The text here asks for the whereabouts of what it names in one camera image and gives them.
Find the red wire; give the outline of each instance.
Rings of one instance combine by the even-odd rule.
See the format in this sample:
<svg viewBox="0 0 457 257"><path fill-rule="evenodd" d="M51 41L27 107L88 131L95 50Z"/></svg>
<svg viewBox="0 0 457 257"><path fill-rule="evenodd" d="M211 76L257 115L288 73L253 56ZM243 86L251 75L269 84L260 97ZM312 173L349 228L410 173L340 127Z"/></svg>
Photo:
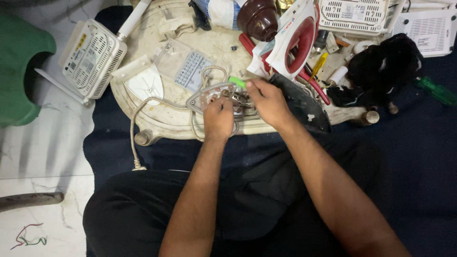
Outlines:
<svg viewBox="0 0 457 257"><path fill-rule="evenodd" d="M13 249L16 248L17 246L21 246L21 245L24 244L24 242L19 241L18 238L19 238L19 236L24 232L24 230L26 230L26 228L28 228L29 226L41 226L41 225L43 225L43 223L41 223L41 224L30 224L30 225L25 226L25 227L19 232L19 234L16 236L16 242L18 242L19 244L16 245L15 247L11 248L10 250L13 250Z"/></svg>

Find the brown ceramic insulator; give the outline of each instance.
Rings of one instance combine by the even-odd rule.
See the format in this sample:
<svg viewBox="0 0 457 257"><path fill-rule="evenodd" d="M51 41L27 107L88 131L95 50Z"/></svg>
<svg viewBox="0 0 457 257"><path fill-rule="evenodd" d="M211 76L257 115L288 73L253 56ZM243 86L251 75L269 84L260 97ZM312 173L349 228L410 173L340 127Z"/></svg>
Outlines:
<svg viewBox="0 0 457 257"><path fill-rule="evenodd" d="M239 10L236 25L248 36L270 42L278 30L275 1L247 0Z"/></svg>

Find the power cord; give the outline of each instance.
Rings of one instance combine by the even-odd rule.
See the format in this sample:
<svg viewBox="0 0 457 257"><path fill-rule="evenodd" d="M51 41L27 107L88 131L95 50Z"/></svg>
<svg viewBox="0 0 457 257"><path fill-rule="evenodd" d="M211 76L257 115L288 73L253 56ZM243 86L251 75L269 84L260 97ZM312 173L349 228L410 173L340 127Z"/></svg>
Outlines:
<svg viewBox="0 0 457 257"><path fill-rule="evenodd" d="M211 70L211 69L218 69L218 70L221 70L223 73L224 73L224 77L223 77L223 81L226 81L227 79L227 71L220 67L220 66L216 66L216 65L210 65L208 67L205 67L203 70L202 70L202 89L206 88L207 86L209 86L209 77L208 75L205 75L205 72L207 70ZM155 100L155 101L158 101L160 103L163 103L175 110L178 110L178 111L186 111L186 110L189 110L189 108L187 107L179 107L179 106L176 106L176 105L173 105L173 104L170 104L170 103L167 103L165 101L163 101L162 99L160 98L157 98L157 97L148 97L146 98L140 105L138 105L138 107L135 109L135 111L133 112L133 116L132 116L132 119L130 121L130 145L132 147L132 152L133 152L133 162L135 164L135 168L132 169L132 171L141 171L141 170L146 170L146 167L145 166L141 166L141 163L140 163L140 159L138 158L138 154L137 154L137 151L135 149L135 140L134 140L134 137L133 137L133 128L135 126L135 118L137 116L137 114L141 111L141 109L146 105L147 102L151 101L151 100ZM203 142L205 139L199 137L195 131L195 127L194 127L194 122L193 122L193 117L194 117L194 111L191 110L191 116L190 116L190 124L191 124L191 131L192 131L192 134L194 135L194 137L198 140L198 141L201 141ZM238 133L239 131L239 125L238 125L238 122L234 122L234 127L235 127L235 130L232 132L232 134L230 135L230 137L234 136L235 134Z"/></svg>

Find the dark blue cloth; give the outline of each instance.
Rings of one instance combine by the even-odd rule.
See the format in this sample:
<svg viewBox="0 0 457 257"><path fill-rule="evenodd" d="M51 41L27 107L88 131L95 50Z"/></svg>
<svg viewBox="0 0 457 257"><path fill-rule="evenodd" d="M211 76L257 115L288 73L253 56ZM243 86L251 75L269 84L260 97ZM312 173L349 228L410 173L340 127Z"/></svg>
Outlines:
<svg viewBox="0 0 457 257"><path fill-rule="evenodd" d="M96 20L108 27L112 17L100 12ZM425 59L424 69L435 83L457 92L455 53ZM399 107L396 115L380 110L381 120L375 125L359 128L343 123L334 126L333 133L345 139L368 138L387 155L392 203L388 221L413 256L457 256L457 110L412 86L394 103ZM133 155L130 119L110 88L96 101L93 120L94 131L84 140L83 149L97 190L109 177L131 170ZM137 149L142 164L150 169L189 171L201 145L197 140L160 139ZM235 136L225 148L222 177L230 170L260 163L285 147L277 133Z"/></svg>

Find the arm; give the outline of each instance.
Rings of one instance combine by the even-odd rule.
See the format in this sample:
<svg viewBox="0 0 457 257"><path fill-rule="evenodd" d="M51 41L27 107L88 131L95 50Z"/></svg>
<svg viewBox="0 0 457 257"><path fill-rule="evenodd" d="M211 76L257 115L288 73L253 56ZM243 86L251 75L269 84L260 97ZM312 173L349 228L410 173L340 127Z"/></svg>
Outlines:
<svg viewBox="0 0 457 257"><path fill-rule="evenodd" d="M248 82L262 118L287 144L320 217L354 256L410 256L375 204L291 114L281 90Z"/></svg>
<svg viewBox="0 0 457 257"><path fill-rule="evenodd" d="M233 105L219 98L203 113L205 142L176 202L159 256L209 256L216 226L222 153L233 130Z"/></svg>

